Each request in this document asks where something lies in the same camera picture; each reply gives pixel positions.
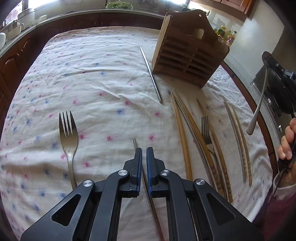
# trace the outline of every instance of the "kitchen counter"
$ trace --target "kitchen counter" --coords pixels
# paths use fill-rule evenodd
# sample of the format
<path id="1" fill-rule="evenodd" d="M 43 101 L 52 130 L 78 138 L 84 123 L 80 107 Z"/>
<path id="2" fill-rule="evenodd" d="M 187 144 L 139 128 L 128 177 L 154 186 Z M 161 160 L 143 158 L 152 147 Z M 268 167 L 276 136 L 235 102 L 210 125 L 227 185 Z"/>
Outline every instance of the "kitchen counter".
<path id="1" fill-rule="evenodd" d="M 164 19 L 163 15 L 160 15 L 157 13 L 138 11 L 138 10 L 125 10 L 125 9 L 95 9 L 95 10 L 86 10 L 86 11 L 79 11 L 79 12 L 72 12 L 72 13 L 68 13 L 68 14 L 57 15 L 57 16 L 50 17 L 50 18 L 38 23 L 37 25 L 35 25 L 33 27 L 25 29 L 24 31 L 21 32 L 20 35 L 13 38 L 12 40 L 7 41 L 6 44 L 3 46 L 3 48 L 0 50 L 0 58 L 22 37 L 24 37 L 25 35 L 27 35 L 31 31 L 33 31 L 34 29 L 36 29 L 44 24 L 47 24 L 47 23 L 50 23 L 50 22 L 53 22 L 53 21 L 56 21 L 59 19 L 67 18 L 67 17 L 83 15 L 83 14 L 101 13 L 101 12 L 130 13 L 130 14 L 139 14 L 139 15 L 145 15 L 145 16 Z"/>
<path id="2" fill-rule="evenodd" d="M 253 79 L 248 75 L 248 73 L 244 70 L 244 68 L 229 54 L 224 59 L 224 62 L 228 65 L 229 68 L 237 75 L 243 85 L 246 87 L 251 97 L 254 99 L 256 105 L 259 103 L 260 94 L 253 86 Z M 265 124 L 268 128 L 274 149 L 276 158 L 278 159 L 276 148 L 281 144 L 279 135 L 277 132 L 277 125 L 273 116 L 269 113 L 267 105 L 262 101 L 262 105 L 260 108 L 261 115 L 265 121 Z"/>

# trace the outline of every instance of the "white tablecloth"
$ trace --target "white tablecloth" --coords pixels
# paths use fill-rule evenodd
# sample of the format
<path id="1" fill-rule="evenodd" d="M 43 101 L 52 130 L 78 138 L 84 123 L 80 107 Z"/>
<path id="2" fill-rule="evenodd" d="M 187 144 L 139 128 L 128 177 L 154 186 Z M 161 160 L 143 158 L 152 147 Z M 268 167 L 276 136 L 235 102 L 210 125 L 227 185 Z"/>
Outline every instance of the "white tablecloth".
<path id="1" fill-rule="evenodd" d="M 143 149 L 154 148 L 166 168 L 186 178 L 178 125 L 169 91 L 176 89 L 200 127 L 198 98 L 214 125 L 224 154 L 233 205 L 250 221 L 260 210 L 272 183 L 267 147 L 260 128 L 247 134 L 253 185 L 243 183 L 234 132 L 221 95 L 236 105 L 244 129 L 252 111 L 219 67 L 203 89 L 163 74 L 155 75 L 160 104 L 143 48 L 152 59 L 159 31 L 137 27 L 75 30 L 53 37 L 22 80 L 9 108 L 1 138 L 0 189 L 8 220 L 17 238 L 68 193 L 67 158 L 58 130 L 59 112 L 71 110 L 79 143 L 74 156 L 77 183 L 100 181 L 133 158 L 135 137 Z M 184 123 L 193 178 L 208 181 L 200 155 Z M 168 240 L 164 199 L 154 199 Z M 140 196 L 124 199 L 118 241 L 158 240 L 142 186 Z"/>

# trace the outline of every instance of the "blue gripper pad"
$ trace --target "blue gripper pad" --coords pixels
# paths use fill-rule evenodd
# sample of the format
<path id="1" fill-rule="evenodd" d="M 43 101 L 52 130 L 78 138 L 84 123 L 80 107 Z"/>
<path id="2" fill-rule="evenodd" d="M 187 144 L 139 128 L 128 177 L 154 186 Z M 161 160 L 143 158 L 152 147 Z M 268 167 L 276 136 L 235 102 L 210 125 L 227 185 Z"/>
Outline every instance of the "blue gripper pad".
<path id="1" fill-rule="evenodd" d="M 140 152 L 140 158 L 139 158 L 139 164 L 138 164 L 138 172 L 137 172 L 137 195 L 140 194 L 140 188 L 141 188 L 141 173 L 142 173 L 142 149 Z"/>
<path id="2" fill-rule="evenodd" d="M 150 166 L 148 148 L 146 149 L 146 162 L 147 162 L 147 179 L 148 179 L 149 196 L 152 196 L 152 176 L 151 176 L 151 166 Z"/>

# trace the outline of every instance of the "chopstick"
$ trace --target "chopstick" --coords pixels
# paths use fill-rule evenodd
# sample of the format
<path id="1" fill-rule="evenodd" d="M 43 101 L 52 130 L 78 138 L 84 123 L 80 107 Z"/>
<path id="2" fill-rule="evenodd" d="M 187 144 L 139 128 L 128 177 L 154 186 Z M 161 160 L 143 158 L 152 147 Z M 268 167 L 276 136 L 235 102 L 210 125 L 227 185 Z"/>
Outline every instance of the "chopstick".
<path id="1" fill-rule="evenodd" d="M 185 170 L 186 170 L 186 178 L 188 180 L 190 180 L 190 181 L 193 181 L 191 163 L 190 163 L 190 156 L 189 156 L 186 136 L 185 136 L 185 132 L 184 132 L 184 127 L 183 127 L 183 124 L 182 124 L 181 116 L 180 116 L 178 106 L 177 106 L 177 103 L 176 103 L 173 92 L 171 92 L 171 97 L 172 97 L 173 106 L 174 106 L 176 117 L 177 117 L 177 123 L 178 123 L 178 127 L 179 127 L 180 137 L 181 137 L 181 144 L 182 144 L 184 163 L 185 163 Z"/>
<path id="2" fill-rule="evenodd" d="M 133 138 L 133 145 L 134 145 L 135 149 L 138 147 L 137 141 L 136 141 L 135 138 Z M 156 231 L 157 231 L 157 234 L 158 234 L 158 237 L 159 237 L 160 241 L 165 241 L 162 230 L 161 230 L 161 226 L 160 226 L 160 223 L 159 223 L 159 219 L 158 219 L 158 216 L 157 216 L 157 212 L 156 212 L 156 209 L 155 209 L 155 206 L 154 206 L 153 199 L 149 195 L 148 182 L 147 182 L 146 174 L 145 174 L 144 169 L 143 169 L 143 164 L 142 164 L 141 169 L 142 169 L 142 175 L 143 175 L 143 180 L 144 180 L 145 193 L 146 193 L 146 196 L 147 196 L 147 199 L 148 199 L 148 203 L 149 203 L 150 211 L 152 213 L 152 217 L 153 217 L 153 221 L 154 221 L 154 224 L 155 224 L 155 227 L 156 227 Z"/>
<path id="3" fill-rule="evenodd" d="M 197 103 L 198 103 L 198 105 L 200 107 L 200 110 L 201 110 L 203 116 L 206 116 L 206 112 L 205 112 L 203 106 L 201 105 L 200 101 L 198 99 L 196 99 L 196 101 L 197 101 Z M 210 131 L 211 131 L 211 134 L 212 134 L 212 137 L 213 137 L 213 142 L 214 142 L 214 144 L 215 144 L 215 146 L 217 148 L 218 156 L 219 156 L 221 166 L 222 166 L 222 171 L 224 173 L 224 179 L 225 179 L 226 189 L 227 189 L 227 193 L 228 193 L 228 201 L 230 203 L 232 203 L 233 198 L 232 198 L 232 192 L 231 192 L 230 181 L 229 181 L 229 177 L 228 177 L 228 172 L 227 172 L 227 166 L 226 166 L 226 163 L 225 163 L 225 159 L 224 159 L 220 144 L 218 142 L 218 138 L 217 138 L 217 136 L 215 134 L 214 128 L 213 128 L 210 121 L 208 121 L 208 123 L 209 123 L 209 128 L 210 128 Z"/>
<path id="4" fill-rule="evenodd" d="M 237 126 L 235 124 L 235 121 L 234 121 L 234 117 L 231 113 L 231 110 L 229 108 L 229 105 L 227 103 L 227 100 L 224 96 L 222 96 L 223 100 L 224 100 L 224 105 L 226 107 L 226 111 L 228 113 L 228 116 L 229 116 L 229 119 L 230 119 L 230 122 L 231 122 L 231 125 L 232 125 L 232 128 L 233 128 L 233 131 L 234 131 L 234 135 L 235 135 L 235 139 L 237 141 L 237 146 L 238 146 L 238 149 L 239 149 L 239 156 L 240 156 L 240 159 L 241 159 L 241 165 L 242 165 L 242 179 L 243 181 L 245 182 L 246 181 L 246 176 L 247 176 L 247 170 L 246 170 L 246 162 L 245 162 L 245 159 L 244 159 L 244 151 L 243 151 L 243 148 L 242 148 L 242 141 L 239 137 L 239 132 L 238 132 L 238 129 L 237 129 Z"/>
<path id="5" fill-rule="evenodd" d="M 141 49 L 142 55 L 143 55 L 143 57 L 144 57 L 144 60 L 145 60 L 145 62 L 146 62 L 146 65 L 147 65 L 147 68 L 148 68 L 149 74 L 150 74 L 150 76 L 151 76 L 151 79 L 152 79 L 152 82 L 153 82 L 153 86 L 154 86 L 155 92 L 156 92 L 156 94 L 157 94 L 157 98 L 158 98 L 158 100 L 159 100 L 159 103 L 162 103 L 162 102 L 163 102 L 163 99 L 161 98 L 160 91 L 159 91 L 158 86 L 157 86 L 157 83 L 156 83 L 156 81 L 155 81 L 155 79 L 154 79 L 154 77 L 153 77 L 153 74 L 152 74 L 151 69 L 150 69 L 150 67 L 149 67 L 148 61 L 147 61 L 146 56 L 145 56 L 145 54 L 144 54 L 144 51 L 143 51 L 143 49 L 142 49 L 141 47 L 140 47 L 140 49 Z"/>
<path id="6" fill-rule="evenodd" d="M 249 174 L 249 186 L 252 186 L 251 163 L 250 163 L 250 156 L 249 156 L 249 151 L 248 151 L 248 146 L 247 146 L 246 138 L 244 136 L 244 132 L 243 132 L 243 129 L 242 129 L 242 125 L 241 125 L 241 123 L 239 121 L 239 117 L 237 116 L 237 113 L 236 113 L 233 105 L 232 105 L 232 109 L 233 109 L 235 118 L 237 120 L 237 125 L 239 126 L 239 131 L 240 131 L 241 136 L 242 136 L 242 143 L 244 145 L 244 151 L 246 153 L 247 166 L 248 166 L 248 174 Z"/>
<path id="7" fill-rule="evenodd" d="M 217 171 L 216 171 L 216 168 L 215 168 L 215 165 L 214 165 L 214 162 L 213 162 L 213 159 L 210 155 L 210 152 L 207 148 L 207 145 L 205 144 L 205 141 L 204 139 L 202 138 L 202 135 L 196 125 L 196 123 L 194 122 L 191 114 L 189 113 L 187 107 L 185 106 L 185 104 L 183 103 L 182 99 L 180 98 L 180 96 L 178 95 L 178 93 L 175 92 L 175 99 L 177 101 L 177 103 L 179 104 L 180 106 L 180 109 L 185 117 L 185 119 L 187 118 L 188 119 L 188 125 L 191 125 L 192 127 L 192 130 L 193 130 L 193 135 L 192 136 L 195 136 L 194 138 L 194 141 L 195 141 L 195 144 L 197 145 L 198 147 L 198 150 L 200 152 L 200 155 L 201 157 L 203 156 L 201 153 L 203 152 L 205 154 L 205 157 L 206 157 L 206 160 L 208 161 L 209 163 L 209 166 L 212 170 L 212 174 L 213 174 L 213 177 L 215 179 L 215 182 L 216 182 L 216 185 L 217 185 L 217 189 L 218 189 L 218 192 L 224 196 L 224 193 L 223 193 L 223 190 L 222 190 L 222 187 L 221 187 L 221 183 L 220 183 L 220 178 L 217 174 Z M 206 169 L 206 172 L 207 172 L 207 175 L 208 175 L 208 178 L 210 180 L 210 182 L 213 182 L 213 179 L 212 179 L 212 176 L 210 173 L 208 173 L 209 171 L 207 171 L 208 169 L 208 165 L 207 165 L 207 162 L 206 162 L 205 158 L 202 157 L 202 161 L 203 161 L 203 164 L 205 166 L 205 169 Z"/>

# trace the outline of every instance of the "hand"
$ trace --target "hand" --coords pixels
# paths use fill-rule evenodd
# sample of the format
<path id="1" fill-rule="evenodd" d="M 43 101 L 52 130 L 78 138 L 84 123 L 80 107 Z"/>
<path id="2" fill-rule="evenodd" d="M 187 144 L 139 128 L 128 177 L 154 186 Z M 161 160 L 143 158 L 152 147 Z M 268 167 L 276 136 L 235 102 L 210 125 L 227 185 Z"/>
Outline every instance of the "hand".
<path id="1" fill-rule="evenodd" d="M 296 118 L 290 121 L 290 126 L 285 129 L 285 136 L 281 139 L 281 145 L 277 149 L 277 153 L 280 159 L 284 160 L 287 158 L 290 160 L 292 158 L 292 151 L 290 148 L 290 143 L 293 142 L 296 133 Z M 279 187 L 287 187 L 296 184 L 296 163 L 291 164 L 289 168 L 292 168 L 288 173 L 284 174 Z"/>

